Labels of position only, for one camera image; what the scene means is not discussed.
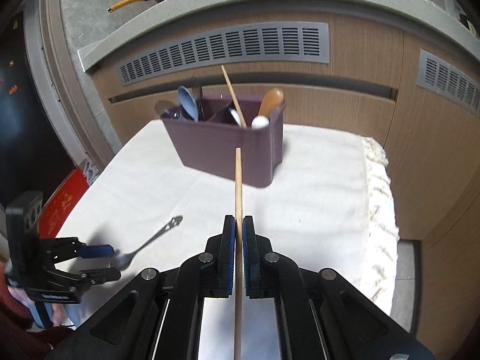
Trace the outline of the person's left hand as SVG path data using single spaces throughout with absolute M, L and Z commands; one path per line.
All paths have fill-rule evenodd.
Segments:
M 31 319 L 29 307 L 33 304 L 33 301 L 27 296 L 24 289 L 14 288 L 7 284 L 5 279 L 6 263 L 1 262 L 1 304 L 4 305 L 9 311 L 12 311 L 14 315 L 22 317 L 24 319 Z M 64 307 L 60 304 L 53 303 L 51 305 L 52 316 L 50 320 L 53 325 L 59 326 L 67 319 Z

